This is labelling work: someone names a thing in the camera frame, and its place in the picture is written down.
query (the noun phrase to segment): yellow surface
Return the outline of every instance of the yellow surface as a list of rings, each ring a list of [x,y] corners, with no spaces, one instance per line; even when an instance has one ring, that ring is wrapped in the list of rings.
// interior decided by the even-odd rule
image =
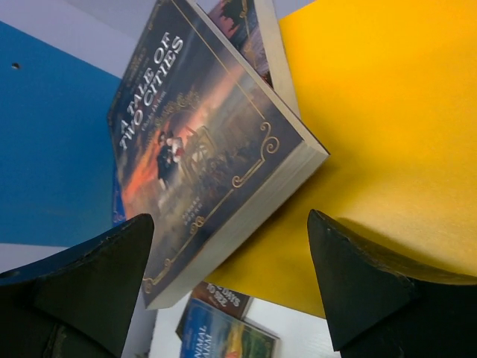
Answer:
[[[477,275],[477,1],[320,0],[280,25],[303,121],[332,156],[209,280],[323,315],[310,209]]]

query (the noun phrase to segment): book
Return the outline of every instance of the book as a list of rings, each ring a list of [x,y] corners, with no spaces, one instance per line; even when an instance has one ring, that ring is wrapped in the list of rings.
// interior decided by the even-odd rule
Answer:
[[[272,358],[278,343],[277,337],[193,299],[180,358]]]
[[[157,228],[149,309],[190,292],[329,156],[186,0],[155,4],[108,124],[126,217]]]
[[[273,0],[219,0],[207,15],[298,115],[297,97]]]
[[[243,319],[247,314],[247,310],[252,302],[250,296],[244,295],[226,289],[224,287],[212,285],[211,283],[201,282],[191,292],[189,301],[182,316],[180,317],[179,324],[177,325],[176,334],[182,339],[187,312],[192,299],[198,299],[210,306],[215,307],[217,310],[222,311],[227,315],[231,315],[233,318]]]

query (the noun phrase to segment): black object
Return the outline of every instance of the black object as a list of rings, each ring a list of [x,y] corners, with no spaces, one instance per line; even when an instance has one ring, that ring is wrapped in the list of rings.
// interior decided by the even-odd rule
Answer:
[[[343,358],[477,357],[475,277],[398,255],[318,211],[308,231],[333,348]]]
[[[119,358],[153,232],[151,216],[140,215],[0,274],[0,356]]]

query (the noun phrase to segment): a tale of two cities book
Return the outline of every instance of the a tale of two cities book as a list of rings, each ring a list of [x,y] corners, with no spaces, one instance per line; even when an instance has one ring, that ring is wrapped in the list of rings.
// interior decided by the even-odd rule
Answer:
[[[299,113],[273,0],[217,0],[207,15],[260,77],[295,113]],[[113,224],[125,220],[115,165]]]
[[[155,4],[108,123],[126,217],[154,218],[151,309],[199,284],[328,157],[187,0]]]

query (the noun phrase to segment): blue wall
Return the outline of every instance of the blue wall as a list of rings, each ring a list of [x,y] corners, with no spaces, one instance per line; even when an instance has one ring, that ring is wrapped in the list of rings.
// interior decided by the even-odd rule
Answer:
[[[111,227],[120,80],[3,22],[0,39],[0,242],[75,245]]]

